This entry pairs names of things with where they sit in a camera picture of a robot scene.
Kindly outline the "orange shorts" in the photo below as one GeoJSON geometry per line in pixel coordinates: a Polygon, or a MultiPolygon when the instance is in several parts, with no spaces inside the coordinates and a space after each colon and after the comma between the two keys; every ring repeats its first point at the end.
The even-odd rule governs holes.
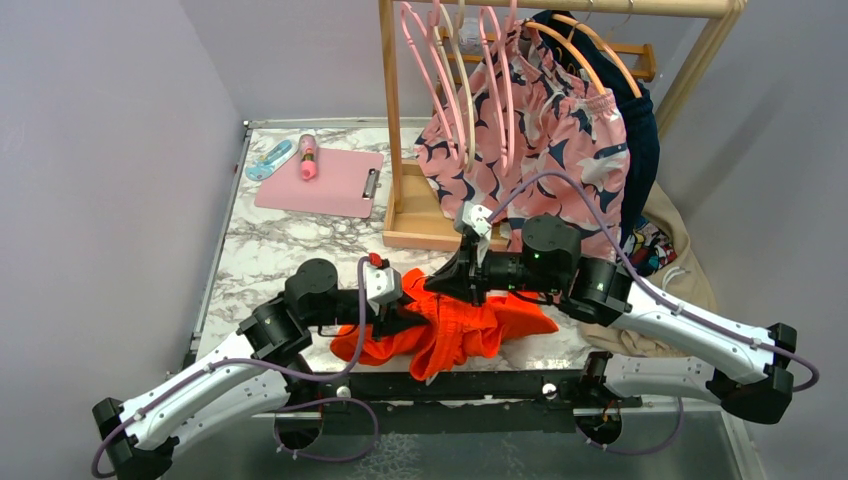
{"type": "Polygon", "coordinates": [[[513,295],[490,296],[476,307],[424,289],[425,274],[413,269],[403,275],[403,290],[412,298],[409,311],[424,324],[379,340],[366,328],[359,362],[380,366],[409,355],[410,375],[426,381],[462,365],[471,357],[495,357],[505,341],[529,335],[552,334],[557,324],[539,306],[513,295]]]}

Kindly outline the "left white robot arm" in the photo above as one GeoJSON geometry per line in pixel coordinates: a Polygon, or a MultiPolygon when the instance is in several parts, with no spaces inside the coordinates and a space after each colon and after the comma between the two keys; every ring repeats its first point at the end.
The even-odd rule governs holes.
{"type": "Polygon", "coordinates": [[[317,403],[318,386],[346,378],[364,361],[369,339],[428,321],[411,310],[401,274],[378,255],[361,258],[357,287],[338,285],[329,260],[302,263],[282,292],[256,307],[212,351],[134,398],[106,398],[92,413],[101,436],[91,463],[96,479],[158,479],[185,449],[242,417],[317,403]],[[332,373],[315,373],[302,353],[312,331],[349,326],[353,353],[332,373]]]}

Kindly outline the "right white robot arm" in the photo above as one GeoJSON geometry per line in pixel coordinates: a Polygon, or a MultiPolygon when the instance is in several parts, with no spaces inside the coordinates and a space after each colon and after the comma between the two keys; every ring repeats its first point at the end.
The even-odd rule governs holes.
{"type": "Polygon", "coordinates": [[[574,320],[630,330],[683,352],[647,359],[591,354],[576,384],[592,407],[644,394],[688,397],[771,425],[793,397],[793,328],[746,326],[682,301],[619,264],[582,254],[577,230],[549,214],[526,222],[518,253],[487,252],[482,235],[465,227],[457,252],[424,287],[474,306],[494,290],[542,294],[574,320]]]}

